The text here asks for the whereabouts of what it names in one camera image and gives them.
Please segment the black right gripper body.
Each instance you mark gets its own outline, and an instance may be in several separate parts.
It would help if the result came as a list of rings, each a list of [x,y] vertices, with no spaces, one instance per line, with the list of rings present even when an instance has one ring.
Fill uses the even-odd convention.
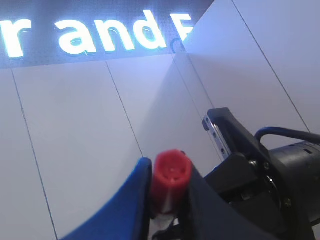
[[[279,240],[313,240],[320,222],[320,137],[282,127],[250,133],[226,108],[202,120],[223,162],[206,182],[238,214]]]

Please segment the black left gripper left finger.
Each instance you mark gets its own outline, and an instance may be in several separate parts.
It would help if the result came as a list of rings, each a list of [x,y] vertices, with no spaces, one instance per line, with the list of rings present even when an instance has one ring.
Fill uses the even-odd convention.
[[[147,240],[152,161],[142,157],[118,192],[64,240]]]

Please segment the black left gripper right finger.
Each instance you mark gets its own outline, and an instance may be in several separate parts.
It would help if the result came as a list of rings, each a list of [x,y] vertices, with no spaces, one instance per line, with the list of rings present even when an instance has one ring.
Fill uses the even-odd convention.
[[[274,240],[240,216],[192,167],[184,213],[179,217],[183,240]]]

